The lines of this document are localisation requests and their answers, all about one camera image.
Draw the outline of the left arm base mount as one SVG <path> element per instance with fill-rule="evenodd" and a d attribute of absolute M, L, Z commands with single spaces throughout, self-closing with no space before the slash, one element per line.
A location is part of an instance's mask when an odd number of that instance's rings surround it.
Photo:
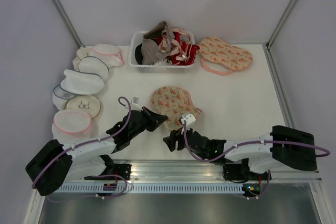
<path fill-rule="evenodd" d="M 114 164 L 113 167 L 107 167 L 100 175 L 87 176 L 84 180 L 121 180 L 119 177 L 115 177 L 115 175 L 119 175 L 125 180 L 129 180 L 131 167 L 131 164 Z"/>

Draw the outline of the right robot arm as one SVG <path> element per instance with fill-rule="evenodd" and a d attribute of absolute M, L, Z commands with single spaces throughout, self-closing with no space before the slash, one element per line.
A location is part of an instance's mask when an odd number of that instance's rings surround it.
<path fill-rule="evenodd" d="M 267 179 L 269 170 L 283 167 L 305 172 L 317 170 L 313 135 L 281 125 L 244 141 L 209 139 L 192 129 L 179 129 L 163 138 L 163 142 L 171 152 L 186 148 L 196 160 L 222 166 L 225 180 Z"/>

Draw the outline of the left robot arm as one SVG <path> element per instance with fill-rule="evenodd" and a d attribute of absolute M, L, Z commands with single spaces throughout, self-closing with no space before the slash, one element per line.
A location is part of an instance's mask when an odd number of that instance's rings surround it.
<path fill-rule="evenodd" d="M 110 155 L 129 146 L 140 133 L 155 131 L 167 120 L 168 116 L 142 107 L 130 110 L 122 121 L 99 137 L 74 144 L 49 141 L 25 168 L 32 188 L 41 196 L 48 196 L 72 180 L 116 180 L 119 172 Z"/>

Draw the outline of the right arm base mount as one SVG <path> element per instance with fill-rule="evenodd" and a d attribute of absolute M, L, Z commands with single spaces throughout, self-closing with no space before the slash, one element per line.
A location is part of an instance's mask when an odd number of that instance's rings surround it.
<path fill-rule="evenodd" d="M 259 181 L 260 179 L 261 181 L 267 181 L 268 172 L 257 174 L 250 171 L 246 164 L 225 164 L 222 176 L 225 181 L 246 183 L 248 181 Z"/>

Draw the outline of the floral mesh laundry bag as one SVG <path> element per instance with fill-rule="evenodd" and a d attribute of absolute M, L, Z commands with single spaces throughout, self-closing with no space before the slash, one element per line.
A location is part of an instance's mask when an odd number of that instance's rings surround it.
<path fill-rule="evenodd" d="M 150 97 L 150 102 L 157 114 L 168 117 L 164 122 L 168 131 L 182 127 L 180 117 L 183 114 L 191 113 L 196 119 L 202 114 L 202 110 L 193 104 L 190 93 L 176 86 L 163 86 L 156 89 Z"/>

